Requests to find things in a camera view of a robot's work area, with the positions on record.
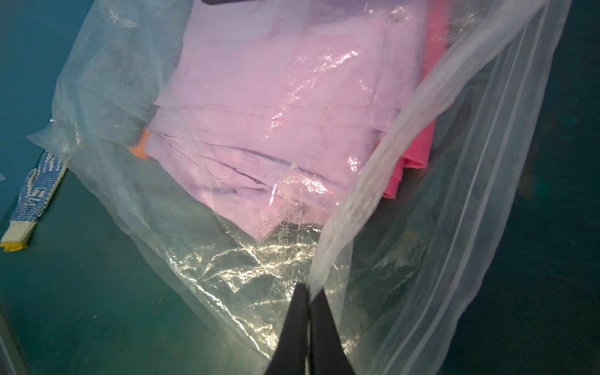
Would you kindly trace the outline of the purple trousers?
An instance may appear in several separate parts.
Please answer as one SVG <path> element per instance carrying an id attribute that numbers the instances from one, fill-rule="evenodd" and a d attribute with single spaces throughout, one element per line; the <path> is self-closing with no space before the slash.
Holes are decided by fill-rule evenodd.
<path id="1" fill-rule="evenodd" d="M 420 83 L 428 1 L 196 1 L 145 151 L 262 241 L 322 225 Z"/>

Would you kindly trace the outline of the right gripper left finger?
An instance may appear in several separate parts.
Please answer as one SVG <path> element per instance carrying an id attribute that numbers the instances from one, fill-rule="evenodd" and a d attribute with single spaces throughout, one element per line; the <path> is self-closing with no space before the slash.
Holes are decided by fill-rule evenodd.
<path id="1" fill-rule="evenodd" d="M 308 354 L 309 293 L 295 286 L 279 341 L 265 375 L 305 375 Z"/>

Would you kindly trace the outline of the pink trousers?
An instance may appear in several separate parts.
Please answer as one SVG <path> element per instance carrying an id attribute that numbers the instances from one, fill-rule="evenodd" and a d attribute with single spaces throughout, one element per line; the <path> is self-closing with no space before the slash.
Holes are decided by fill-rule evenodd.
<path id="1" fill-rule="evenodd" d="M 448 49 L 448 34 L 450 30 L 451 2 L 447 0 L 430 1 L 427 15 L 427 29 L 423 47 L 421 64 L 421 79 L 423 80 L 433 70 L 437 62 Z M 392 176 L 384 190 L 384 198 L 395 198 L 398 186 L 403 179 L 406 169 L 423 170 L 429 164 L 430 152 L 433 145 L 436 120 L 412 141 L 411 145 L 398 160 Z"/>

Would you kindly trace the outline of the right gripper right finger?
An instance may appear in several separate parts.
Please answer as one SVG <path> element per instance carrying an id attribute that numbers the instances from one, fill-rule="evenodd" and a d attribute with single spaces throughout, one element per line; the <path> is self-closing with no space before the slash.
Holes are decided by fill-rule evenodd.
<path id="1" fill-rule="evenodd" d="M 310 305 L 309 371 L 312 375 L 355 375 L 344 352 L 322 289 Z"/>

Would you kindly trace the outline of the clear plastic vacuum bag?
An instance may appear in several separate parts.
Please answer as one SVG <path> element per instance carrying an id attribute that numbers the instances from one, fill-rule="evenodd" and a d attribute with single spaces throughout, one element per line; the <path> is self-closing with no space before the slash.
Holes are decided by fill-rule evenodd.
<path id="1" fill-rule="evenodd" d="M 259 374 L 323 289 L 433 374 L 499 244 L 568 1 L 96 1 L 32 141 L 176 290 L 136 373 Z"/>

